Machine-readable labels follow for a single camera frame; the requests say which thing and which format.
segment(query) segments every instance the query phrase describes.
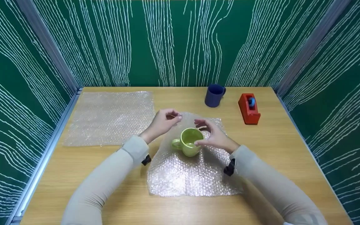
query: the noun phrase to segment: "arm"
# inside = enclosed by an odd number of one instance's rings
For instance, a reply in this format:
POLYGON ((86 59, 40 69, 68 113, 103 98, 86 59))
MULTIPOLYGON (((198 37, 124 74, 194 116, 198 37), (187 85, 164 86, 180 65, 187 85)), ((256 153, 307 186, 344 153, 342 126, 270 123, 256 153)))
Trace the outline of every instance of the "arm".
POLYGON ((159 110, 149 127, 133 136, 117 152, 104 160, 81 183, 66 206, 62 225, 102 225, 102 208, 109 196, 140 165, 148 154, 148 144, 181 121, 174 109, 159 110))
POLYGON ((227 137, 215 124, 204 119, 195 120, 196 127, 207 130, 207 140, 195 145, 210 145, 222 148, 236 159, 236 174, 250 181, 283 219, 294 225, 325 225, 323 215, 311 199, 292 181, 266 164, 244 145, 227 137))

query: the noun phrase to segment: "metal frame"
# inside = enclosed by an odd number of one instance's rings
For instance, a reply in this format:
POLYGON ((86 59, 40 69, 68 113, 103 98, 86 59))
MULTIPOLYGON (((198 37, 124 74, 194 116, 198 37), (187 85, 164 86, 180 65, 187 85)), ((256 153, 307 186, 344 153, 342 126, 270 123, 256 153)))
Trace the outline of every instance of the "metal frame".
POLYGON ((288 67, 283 78, 279 84, 274 88, 274 91, 278 95, 283 95, 286 92, 287 87, 291 84, 298 72, 302 69, 305 63, 310 59, 317 46, 322 39, 326 36, 327 32, 336 23, 337 18, 347 8, 351 0, 334 0, 331 6, 327 9, 326 14, 320 20, 319 24, 310 34, 308 40, 302 46, 300 52, 295 57, 294 61, 288 67))
POLYGON ((32 0, 16 0, 31 28, 73 94, 80 88, 32 0))
POLYGON ((308 149, 309 154, 312 156, 313 161, 315 161, 316 166, 319 168, 320 172, 322 173, 323 177, 325 178, 327 184, 329 185, 331 191, 333 192, 334 196, 336 197, 338 203, 339 203, 339 204, 341 205, 341 207, 344 209, 345 213, 347 214, 348 218, 350 219, 351 224, 353 224, 353 221, 351 220, 351 218, 350 218, 350 216, 348 215, 346 209, 344 208, 344 205, 343 205, 343 204, 341 203, 341 201, 338 199, 338 196, 337 196, 336 192, 333 190, 333 187, 330 185, 330 182, 329 182, 329 180, 327 179, 326 175, 324 175, 324 172, 323 172, 322 168, 320 168, 318 162, 317 162, 316 159, 315 159, 315 156, 312 154, 312 151, 310 150, 308 144, 306 144, 304 136, 301 134, 301 131, 298 129, 297 124, 295 123, 294 119, 291 117, 290 112, 288 111, 286 105, 284 104, 283 100, 281 99, 281 97, 280 97, 278 94, 277 94, 277 98, 279 99, 281 105, 283 106, 284 110, 286 111, 286 113, 287 113, 288 117, 290 118, 292 124, 294 125, 295 129, 297 130, 298 134, 300 135, 302 141, 303 141, 304 144, 305 144, 305 147, 308 149))
POLYGON ((30 203, 30 199, 32 198, 34 191, 37 188, 38 182, 40 181, 44 170, 48 164, 49 159, 51 158, 54 149, 56 147, 56 144, 69 120, 69 117, 74 109, 74 106, 76 105, 76 102, 82 92, 83 88, 80 88, 79 91, 76 92, 76 94, 71 98, 69 104, 67 105, 61 119, 59 120, 54 133, 51 136, 50 141, 48 142, 47 146, 45 147, 44 153, 40 158, 40 161, 38 162, 32 176, 30 177, 29 181, 27 182, 26 187, 24 188, 24 191, 22 195, 20 196, 19 200, 17 201, 17 204, 15 208, 13 209, 13 212, 9 216, 8 220, 6 221, 5 225, 9 224, 18 224, 20 223, 24 212, 27 209, 28 204, 30 203))

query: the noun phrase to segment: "green wall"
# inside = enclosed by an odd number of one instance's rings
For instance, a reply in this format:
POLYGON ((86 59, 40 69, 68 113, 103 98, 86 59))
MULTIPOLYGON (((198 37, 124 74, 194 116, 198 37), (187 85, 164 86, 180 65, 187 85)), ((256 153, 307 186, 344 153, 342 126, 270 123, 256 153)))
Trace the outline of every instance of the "green wall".
POLYGON ((272 86, 330 0, 34 0, 81 86, 272 86))
POLYGON ((360 225, 360 0, 282 97, 354 224, 360 225))
POLYGON ((71 96, 15 2, 0 0, 0 224, 71 96))

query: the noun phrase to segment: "beige sleeve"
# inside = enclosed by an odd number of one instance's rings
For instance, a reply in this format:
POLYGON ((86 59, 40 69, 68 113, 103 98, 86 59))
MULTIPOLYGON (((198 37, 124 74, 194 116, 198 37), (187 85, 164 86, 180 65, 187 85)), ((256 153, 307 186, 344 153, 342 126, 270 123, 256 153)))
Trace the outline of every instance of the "beige sleeve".
POLYGON ((294 182, 262 161, 241 145, 231 158, 236 159, 236 173, 249 180, 279 212, 294 225, 326 225, 320 210, 294 182))
POLYGON ((66 206, 61 225, 102 225, 101 210, 106 200, 147 154, 148 145, 142 138, 133 136, 127 140, 76 189, 66 206))

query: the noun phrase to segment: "person's left hand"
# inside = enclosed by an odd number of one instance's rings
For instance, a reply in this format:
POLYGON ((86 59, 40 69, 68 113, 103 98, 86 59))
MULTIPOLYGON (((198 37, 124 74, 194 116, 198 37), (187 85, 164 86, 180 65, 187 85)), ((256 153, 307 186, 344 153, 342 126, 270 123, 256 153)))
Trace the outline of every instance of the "person's left hand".
POLYGON ((144 139, 147 144, 149 144, 155 138, 169 131, 170 128, 180 122, 181 119, 182 117, 179 112, 173 108, 161 109, 156 113, 148 128, 145 129, 139 136, 144 139))

